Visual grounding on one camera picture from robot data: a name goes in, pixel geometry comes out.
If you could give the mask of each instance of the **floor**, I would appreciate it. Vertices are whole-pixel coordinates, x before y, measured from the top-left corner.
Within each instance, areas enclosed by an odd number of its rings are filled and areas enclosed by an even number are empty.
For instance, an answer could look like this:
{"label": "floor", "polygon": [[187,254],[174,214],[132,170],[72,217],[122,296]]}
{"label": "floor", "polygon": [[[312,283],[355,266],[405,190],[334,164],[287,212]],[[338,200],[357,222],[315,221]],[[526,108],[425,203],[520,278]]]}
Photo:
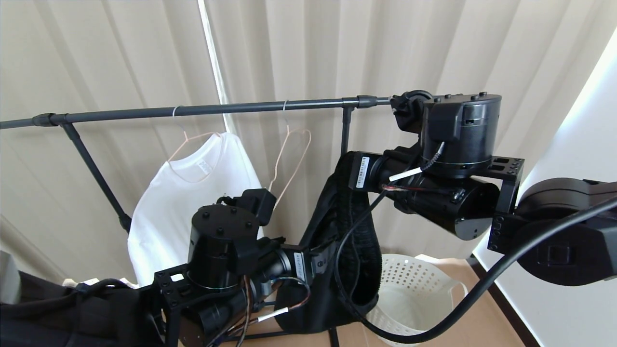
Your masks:
{"label": "floor", "polygon": [[[436,265],[452,278],[463,282],[468,288],[472,288],[478,281],[478,276],[473,272],[466,261],[459,259],[444,259],[436,262]],[[463,296],[455,291],[455,299],[459,301]],[[274,319],[255,324],[249,329],[251,333],[265,333],[280,331]],[[385,347],[387,344],[366,329],[360,323],[354,323],[338,327],[339,342],[341,347]],[[234,346],[235,343],[226,343],[223,346]],[[259,340],[247,340],[242,344],[244,347],[276,347],[276,346],[329,346],[327,332],[315,335],[288,335],[271,337]],[[426,342],[423,347],[438,346],[501,346],[520,347],[524,346],[508,320],[503,315],[489,293],[485,293],[476,304],[448,331],[443,335]]]}

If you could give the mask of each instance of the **curtain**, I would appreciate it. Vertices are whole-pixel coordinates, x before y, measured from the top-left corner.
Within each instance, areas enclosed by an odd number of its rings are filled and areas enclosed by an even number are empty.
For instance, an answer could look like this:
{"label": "curtain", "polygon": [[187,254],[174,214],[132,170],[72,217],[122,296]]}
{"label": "curtain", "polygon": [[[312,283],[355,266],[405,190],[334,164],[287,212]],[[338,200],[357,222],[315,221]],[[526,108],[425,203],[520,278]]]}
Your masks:
{"label": "curtain", "polygon": [[[217,89],[198,0],[0,2],[0,117],[230,102],[434,94],[503,95],[495,153],[546,148],[617,25],[614,1],[206,1],[222,72]],[[341,142],[341,110],[232,115],[262,185],[286,126],[312,142],[267,235],[299,241]],[[189,135],[224,131],[222,116],[76,124],[129,215]],[[273,185],[291,177],[294,134]],[[350,150],[410,146],[388,107],[353,113]],[[184,155],[201,143],[190,143]],[[126,233],[60,128],[0,133],[0,241],[51,279],[133,278]],[[467,257],[457,240],[390,202],[374,213],[384,251]]]}
{"label": "curtain", "polygon": [[[207,1],[231,102],[488,91],[503,96],[495,154],[538,160],[617,23],[614,1]],[[286,125],[312,132],[300,173],[273,216],[298,241],[339,157],[341,110],[238,115],[262,182]],[[355,111],[350,150],[410,146],[388,107]],[[304,150],[297,136],[281,164],[279,193]],[[373,213],[384,252],[467,257],[460,241],[391,202]]]}

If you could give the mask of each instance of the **white wall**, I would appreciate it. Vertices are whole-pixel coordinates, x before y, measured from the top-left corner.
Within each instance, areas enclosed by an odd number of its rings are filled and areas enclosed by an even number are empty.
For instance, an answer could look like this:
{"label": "white wall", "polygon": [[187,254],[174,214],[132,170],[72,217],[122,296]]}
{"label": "white wall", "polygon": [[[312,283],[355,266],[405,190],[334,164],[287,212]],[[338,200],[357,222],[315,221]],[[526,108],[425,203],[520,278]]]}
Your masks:
{"label": "white wall", "polygon": [[[554,177],[617,181],[617,34],[543,158],[521,191]],[[500,254],[475,255],[490,267]],[[544,346],[616,346],[617,280],[579,287],[543,282],[518,264],[497,281],[505,296]]]}

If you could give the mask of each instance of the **white laundry basket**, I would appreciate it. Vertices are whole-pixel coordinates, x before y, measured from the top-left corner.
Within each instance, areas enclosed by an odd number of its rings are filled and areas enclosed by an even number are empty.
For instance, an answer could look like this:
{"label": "white laundry basket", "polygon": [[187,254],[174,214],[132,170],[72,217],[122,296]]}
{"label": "white laundry basket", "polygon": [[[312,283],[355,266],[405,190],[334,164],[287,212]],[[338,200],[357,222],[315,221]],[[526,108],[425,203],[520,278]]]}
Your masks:
{"label": "white laundry basket", "polygon": [[[467,287],[435,265],[400,254],[383,254],[377,306],[369,322],[398,335],[416,335],[439,323],[454,308],[452,289]],[[413,346],[379,337],[391,346]]]}

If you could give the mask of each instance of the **white t-shirt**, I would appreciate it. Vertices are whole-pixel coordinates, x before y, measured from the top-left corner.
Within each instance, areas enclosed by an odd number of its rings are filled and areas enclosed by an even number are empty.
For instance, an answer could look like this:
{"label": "white t-shirt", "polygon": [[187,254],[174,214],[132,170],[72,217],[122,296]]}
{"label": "white t-shirt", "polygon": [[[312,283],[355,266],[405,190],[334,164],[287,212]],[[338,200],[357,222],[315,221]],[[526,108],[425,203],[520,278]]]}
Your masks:
{"label": "white t-shirt", "polygon": [[190,156],[165,162],[139,200],[128,235],[139,286],[150,285],[154,272],[187,262],[191,218],[200,207],[261,187],[234,134],[212,135]]}

